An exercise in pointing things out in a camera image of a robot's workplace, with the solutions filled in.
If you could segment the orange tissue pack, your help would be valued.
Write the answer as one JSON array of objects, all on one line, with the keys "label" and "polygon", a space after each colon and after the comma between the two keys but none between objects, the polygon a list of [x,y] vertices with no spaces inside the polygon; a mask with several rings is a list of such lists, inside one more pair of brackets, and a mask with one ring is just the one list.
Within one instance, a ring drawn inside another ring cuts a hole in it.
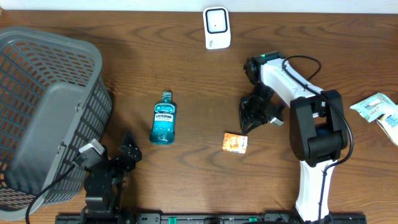
[{"label": "orange tissue pack", "polygon": [[245,154],[248,147],[248,137],[244,135],[225,133],[223,136],[222,150]]}]

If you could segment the blue Listerine mouthwash bottle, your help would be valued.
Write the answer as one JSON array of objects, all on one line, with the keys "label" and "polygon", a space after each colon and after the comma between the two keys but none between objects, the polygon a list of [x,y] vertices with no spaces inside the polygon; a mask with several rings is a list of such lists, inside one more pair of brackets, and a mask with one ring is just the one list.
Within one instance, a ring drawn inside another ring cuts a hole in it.
[{"label": "blue Listerine mouthwash bottle", "polygon": [[154,118],[150,141],[152,144],[169,145],[175,140],[176,104],[172,92],[164,91],[162,99],[154,106]]}]

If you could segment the teal wet wipes pack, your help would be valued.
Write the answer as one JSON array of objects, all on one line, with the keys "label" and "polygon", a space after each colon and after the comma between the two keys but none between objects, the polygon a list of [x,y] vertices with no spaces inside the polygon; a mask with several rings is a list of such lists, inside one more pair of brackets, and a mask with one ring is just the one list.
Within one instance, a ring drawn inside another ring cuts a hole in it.
[{"label": "teal wet wipes pack", "polygon": [[367,122],[372,122],[378,117],[397,111],[397,105],[383,93],[376,93],[363,101],[360,101],[350,109],[355,110]]}]

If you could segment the yellow snack bag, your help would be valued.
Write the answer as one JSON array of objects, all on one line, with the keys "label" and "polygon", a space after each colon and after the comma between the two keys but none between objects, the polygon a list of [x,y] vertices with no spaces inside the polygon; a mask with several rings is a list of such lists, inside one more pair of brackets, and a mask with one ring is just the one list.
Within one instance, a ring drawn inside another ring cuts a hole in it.
[{"label": "yellow snack bag", "polygon": [[376,120],[376,123],[397,146],[397,110],[389,111]]}]

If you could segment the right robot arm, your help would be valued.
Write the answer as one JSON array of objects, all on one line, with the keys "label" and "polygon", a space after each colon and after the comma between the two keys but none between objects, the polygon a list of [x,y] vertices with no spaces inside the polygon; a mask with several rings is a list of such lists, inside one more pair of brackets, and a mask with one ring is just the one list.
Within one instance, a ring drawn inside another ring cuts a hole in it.
[{"label": "right robot arm", "polygon": [[267,123],[282,126],[282,110],[288,107],[290,147],[300,162],[297,221],[330,223],[333,169],[345,162],[342,150],[353,148],[341,95],[310,83],[278,51],[247,58],[243,70],[254,89],[239,104],[242,133]]}]

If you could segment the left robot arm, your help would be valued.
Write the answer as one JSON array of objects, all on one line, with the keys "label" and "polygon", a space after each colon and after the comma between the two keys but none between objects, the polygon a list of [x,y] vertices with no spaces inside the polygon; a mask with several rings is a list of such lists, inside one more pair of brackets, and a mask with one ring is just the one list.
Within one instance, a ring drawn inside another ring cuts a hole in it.
[{"label": "left robot arm", "polygon": [[130,131],[126,132],[115,158],[98,140],[92,139],[79,149],[81,166],[88,175],[84,181],[86,207],[81,211],[82,223],[135,223],[131,212],[122,210],[122,192],[128,173],[142,159],[142,152]]}]

